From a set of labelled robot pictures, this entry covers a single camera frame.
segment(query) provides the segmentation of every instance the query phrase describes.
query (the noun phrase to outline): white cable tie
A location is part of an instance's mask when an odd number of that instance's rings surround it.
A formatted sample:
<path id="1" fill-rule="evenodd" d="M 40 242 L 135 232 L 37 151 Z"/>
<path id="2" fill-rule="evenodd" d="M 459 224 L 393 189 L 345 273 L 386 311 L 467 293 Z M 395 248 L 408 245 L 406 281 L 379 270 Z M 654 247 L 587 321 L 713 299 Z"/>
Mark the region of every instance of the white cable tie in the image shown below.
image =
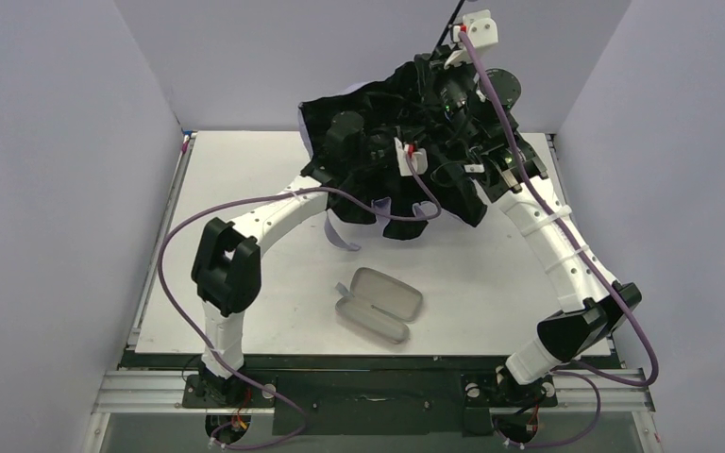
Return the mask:
<path id="1" fill-rule="evenodd" d="M 570 254 L 560 258 L 559 260 L 554 261 L 552 264 L 549 265 L 549 267 L 546 268 L 546 273 L 548 274 L 551 272 L 555 267 L 559 266 L 560 264 L 563 264 L 564 262 L 571 260 L 572 258 L 577 258 L 577 256 L 580 255 L 580 252 L 586 252 L 590 250 L 590 245 L 587 243 L 583 245 L 582 247 L 574 250 Z"/>
<path id="2" fill-rule="evenodd" d="M 538 229 L 545 227 L 546 225 L 554 222 L 555 220 L 557 220 L 563 216 L 567 216 L 570 213 L 571 213 L 571 207 L 568 205 L 565 205 L 562 208 L 559 208 L 556 212 L 548 215 L 546 218 L 540 219 L 537 222 L 535 222 L 534 224 L 522 229 L 521 236 L 526 238 L 527 236 L 531 235 Z"/>

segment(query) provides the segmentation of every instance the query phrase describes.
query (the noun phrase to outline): white wall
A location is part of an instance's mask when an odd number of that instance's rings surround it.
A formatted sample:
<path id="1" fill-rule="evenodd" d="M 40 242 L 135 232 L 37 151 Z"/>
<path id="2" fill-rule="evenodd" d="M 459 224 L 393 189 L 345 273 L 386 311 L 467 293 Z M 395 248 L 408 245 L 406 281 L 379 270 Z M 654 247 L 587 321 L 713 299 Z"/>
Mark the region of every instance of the white wall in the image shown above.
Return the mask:
<path id="1" fill-rule="evenodd" d="M 116 0 L 179 121 L 295 129 L 296 106 L 430 52 L 456 0 Z M 556 131 L 630 0 L 480 0 L 521 80 L 524 131 Z"/>
<path id="2" fill-rule="evenodd" d="M 180 144 L 110 0 L 0 1 L 0 451 L 79 449 Z"/>
<path id="3" fill-rule="evenodd" d="M 725 2 L 634 0 L 557 145 L 583 234 L 644 294 L 666 451 L 725 451 Z"/>

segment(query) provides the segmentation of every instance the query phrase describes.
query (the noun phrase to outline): white table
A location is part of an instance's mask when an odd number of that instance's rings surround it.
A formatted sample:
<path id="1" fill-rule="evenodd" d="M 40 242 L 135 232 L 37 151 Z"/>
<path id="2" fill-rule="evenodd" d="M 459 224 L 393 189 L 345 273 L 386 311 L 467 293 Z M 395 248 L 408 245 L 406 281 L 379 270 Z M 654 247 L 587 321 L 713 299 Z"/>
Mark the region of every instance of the white table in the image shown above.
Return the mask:
<path id="1" fill-rule="evenodd" d="M 523 136 L 548 167 L 563 199 L 546 136 Z M 173 225 L 213 205 L 277 193 L 307 161 L 298 132 L 199 132 Z M 219 216 L 228 220 L 251 209 L 239 207 Z M 199 323 L 201 300 L 190 272 L 201 230 L 210 218 L 180 232 L 163 264 L 174 295 Z M 359 252 L 332 246 L 324 236 L 324 219 L 325 214 L 309 219 L 262 260 L 262 290 L 245 317 L 245 353 L 507 356 L 532 338 L 538 321 L 558 310 L 540 264 L 495 207 L 488 208 L 476 228 L 444 214 L 408 242 L 382 238 L 384 224 L 352 226 L 335 219 L 341 235 L 362 246 Z M 335 313 L 340 298 L 335 283 L 347 284 L 359 267 L 382 271 L 423 293 L 423 308 L 409 324 L 411 338 L 405 343 L 389 344 Z M 203 348 L 155 281 L 136 352 L 198 353 Z M 608 354 L 605 341 L 586 351 Z"/>

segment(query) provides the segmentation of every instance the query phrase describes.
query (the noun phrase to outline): black round disc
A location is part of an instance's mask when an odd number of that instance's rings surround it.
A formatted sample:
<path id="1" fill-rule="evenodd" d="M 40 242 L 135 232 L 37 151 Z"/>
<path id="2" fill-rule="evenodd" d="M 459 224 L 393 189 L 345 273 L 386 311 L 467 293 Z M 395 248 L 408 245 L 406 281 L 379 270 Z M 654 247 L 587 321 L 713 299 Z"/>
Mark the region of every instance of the black round disc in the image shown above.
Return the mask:
<path id="1" fill-rule="evenodd" d="M 493 88 L 496 90 L 496 94 L 498 94 L 501 106 L 505 109 L 511 109 L 518 98 L 521 97 L 521 82 L 513 73 L 503 69 L 489 69 L 487 74 L 490 83 L 493 84 Z M 482 93 L 485 93 L 481 80 L 478 87 Z"/>

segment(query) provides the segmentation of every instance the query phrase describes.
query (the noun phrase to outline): black cable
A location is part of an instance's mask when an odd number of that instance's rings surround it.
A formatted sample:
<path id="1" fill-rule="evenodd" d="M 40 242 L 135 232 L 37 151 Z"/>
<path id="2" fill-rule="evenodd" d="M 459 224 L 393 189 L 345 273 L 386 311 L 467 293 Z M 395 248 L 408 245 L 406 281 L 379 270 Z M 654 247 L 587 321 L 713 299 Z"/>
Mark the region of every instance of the black cable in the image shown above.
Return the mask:
<path id="1" fill-rule="evenodd" d="M 190 357 L 188 359 L 188 361 L 185 362 L 184 366 L 182 366 L 182 373 L 181 373 L 182 374 L 182 380 L 184 380 L 185 382 L 187 382 L 187 378 L 185 377 L 185 370 L 187 369 L 188 365 L 190 365 L 191 363 L 193 363 L 193 361 L 196 360 L 196 359 L 198 359 L 199 357 L 201 357 L 201 354 L 196 354 L 196 355 Z"/>
<path id="2" fill-rule="evenodd" d="M 446 23 L 446 26 L 443 27 L 443 33 L 440 34 L 440 39 L 438 40 L 438 43 L 435 44 L 435 47 L 439 47 L 443 40 L 446 38 L 446 35 L 448 34 L 448 30 L 451 28 L 452 25 L 454 25 L 454 21 L 457 20 L 457 14 L 460 13 L 460 9 L 463 8 L 463 3 L 465 0 L 460 0 L 457 2 L 457 7 L 454 9 L 454 12 L 451 13 L 451 17 L 448 18 L 448 22 Z"/>

